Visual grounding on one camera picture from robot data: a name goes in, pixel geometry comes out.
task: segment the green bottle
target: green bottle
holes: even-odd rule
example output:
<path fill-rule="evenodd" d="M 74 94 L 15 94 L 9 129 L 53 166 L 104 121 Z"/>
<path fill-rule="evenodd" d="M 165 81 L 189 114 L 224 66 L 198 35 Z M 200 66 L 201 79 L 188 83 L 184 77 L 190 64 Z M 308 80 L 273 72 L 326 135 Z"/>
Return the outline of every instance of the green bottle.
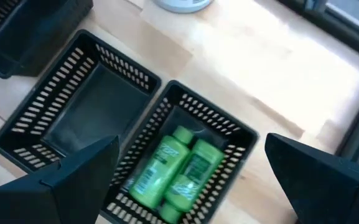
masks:
<path fill-rule="evenodd" d="M 172 136 L 164 136 L 142 174 L 130 188 L 129 193 L 141 204 L 156 208 L 168 185 L 175 177 L 187 155 L 187 144 L 193 133 L 178 126 Z"/>
<path fill-rule="evenodd" d="M 187 162 L 170 184 L 165 194 L 166 202 L 161 208 L 161 217 L 169 223 L 177 223 L 182 212 L 188 212 L 200 191 L 215 172 L 224 154 L 209 143 L 198 140 Z"/>

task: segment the wooden countertop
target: wooden countertop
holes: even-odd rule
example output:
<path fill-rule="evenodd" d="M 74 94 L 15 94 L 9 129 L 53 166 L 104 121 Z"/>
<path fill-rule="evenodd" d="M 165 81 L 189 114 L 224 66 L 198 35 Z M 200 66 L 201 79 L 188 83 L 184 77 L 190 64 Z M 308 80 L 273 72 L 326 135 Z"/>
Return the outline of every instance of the wooden countertop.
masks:
<path fill-rule="evenodd" d="M 179 80 L 259 133 L 212 223 L 294 223 L 265 137 L 279 133 L 333 153 L 359 109 L 359 54 L 275 0 L 216 0 L 186 15 L 150 0 L 94 2 L 79 29 L 159 75 L 160 91 Z M 38 79 L 0 79 L 0 127 Z M 0 165 L 24 174 L 1 156 Z"/>

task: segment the shampoo bottle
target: shampoo bottle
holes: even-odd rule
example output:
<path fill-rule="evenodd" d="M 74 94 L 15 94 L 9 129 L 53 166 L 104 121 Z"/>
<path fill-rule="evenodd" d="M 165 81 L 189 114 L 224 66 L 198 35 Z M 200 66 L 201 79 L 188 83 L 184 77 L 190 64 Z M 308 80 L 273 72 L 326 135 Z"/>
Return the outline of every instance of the shampoo bottle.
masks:
<path fill-rule="evenodd" d="M 178 126 L 172 136 L 164 136 L 142 174 L 130 188 L 129 193 L 141 204 L 156 208 L 169 183 L 180 169 L 189 149 L 187 144 L 193 133 Z"/>
<path fill-rule="evenodd" d="M 166 202 L 160 215 L 168 223 L 177 223 L 183 212 L 192 209 L 209 178 L 215 172 L 224 154 L 209 143 L 198 140 L 187 162 L 170 184 L 165 194 Z"/>

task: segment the black plastic basket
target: black plastic basket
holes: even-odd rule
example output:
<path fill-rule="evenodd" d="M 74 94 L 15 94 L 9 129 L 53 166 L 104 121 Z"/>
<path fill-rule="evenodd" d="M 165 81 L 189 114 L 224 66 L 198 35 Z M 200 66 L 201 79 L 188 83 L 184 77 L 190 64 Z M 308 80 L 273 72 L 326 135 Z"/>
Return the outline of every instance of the black plastic basket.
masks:
<path fill-rule="evenodd" d="M 0 129 L 0 153 L 32 172 L 105 136 L 124 139 L 160 85 L 81 30 Z"/>
<path fill-rule="evenodd" d="M 0 77 L 37 76 L 92 0 L 0 0 Z"/>
<path fill-rule="evenodd" d="M 182 125 L 197 139 L 204 139 L 225 153 L 224 161 L 202 190 L 193 209 L 179 223 L 208 223 L 229 191 L 258 135 L 255 131 L 197 95 L 177 81 L 171 81 L 146 116 L 126 148 L 102 208 L 113 223 L 165 223 L 156 211 L 137 203 L 124 188 L 125 180 L 136 171 L 139 161 L 156 149 L 162 137 Z"/>
<path fill-rule="evenodd" d="M 0 153 L 31 172 L 104 135 L 124 139 L 159 86 L 150 71 L 80 31 L 0 130 Z M 204 139 L 225 153 L 181 223 L 208 223 L 212 218 L 257 134 L 177 81 L 167 85 L 122 151 L 101 209 L 105 218 L 113 223 L 164 223 L 156 211 L 132 199 L 124 186 L 142 169 L 141 159 L 178 125 L 195 133 L 190 148 Z"/>

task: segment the basket bottom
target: basket bottom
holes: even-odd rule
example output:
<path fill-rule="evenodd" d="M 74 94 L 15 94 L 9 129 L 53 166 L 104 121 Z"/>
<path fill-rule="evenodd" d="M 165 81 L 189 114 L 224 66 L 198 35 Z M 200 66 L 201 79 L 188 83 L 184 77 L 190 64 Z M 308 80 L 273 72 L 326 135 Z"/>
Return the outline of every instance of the basket bottom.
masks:
<path fill-rule="evenodd" d="M 99 63 L 42 140 L 68 155 L 106 136 L 124 139 L 147 98 Z"/>

